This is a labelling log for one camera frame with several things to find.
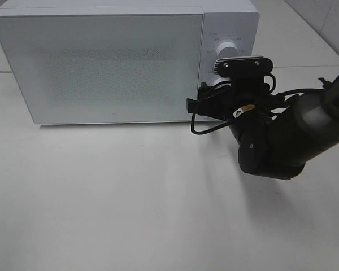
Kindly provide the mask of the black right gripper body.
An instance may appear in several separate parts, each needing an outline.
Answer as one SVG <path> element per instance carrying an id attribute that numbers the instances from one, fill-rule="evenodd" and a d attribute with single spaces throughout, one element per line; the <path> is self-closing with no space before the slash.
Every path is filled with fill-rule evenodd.
<path id="1" fill-rule="evenodd" d="M 265 77 L 235 78 L 221 83 L 199 106 L 199 115 L 218 120 L 233 118 L 242 106 L 256 106 L 267 96 Z"/>

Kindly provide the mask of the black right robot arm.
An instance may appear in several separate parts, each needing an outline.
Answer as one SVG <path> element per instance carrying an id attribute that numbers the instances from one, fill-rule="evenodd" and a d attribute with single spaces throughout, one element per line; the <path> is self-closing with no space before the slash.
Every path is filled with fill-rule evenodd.
<path id="1" fill-rule="evenodd" d="M 321 80 L 320 89 L 275 93 L 273 62 L 258 57 L 218 59 L 214 72 L 222 79 L 202 83 L 197 99 L 187 99 L 187 112 L 228 127 L 238 143 L 244 173 L 289 180 L 305 164 L 339 144 L 339 75 Z"/>

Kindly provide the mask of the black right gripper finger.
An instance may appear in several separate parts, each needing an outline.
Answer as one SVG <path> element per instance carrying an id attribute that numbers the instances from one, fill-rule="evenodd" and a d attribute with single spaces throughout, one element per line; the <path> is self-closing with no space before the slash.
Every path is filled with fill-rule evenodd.
<path id="1" fill-rule="evenodd" d="M 186 99 L 186 110 L 188 114 L 197 114 L 198 109 L 199 109 L 199 99 Z"/>
<path id="2" fill-rule="evenodd" d="M 207 83 L 202 82 L 199 87 L 199 95 L 207 95 L 208 93 L 211 93 L 213 91 L 213 86 L 208 86 Z"/>

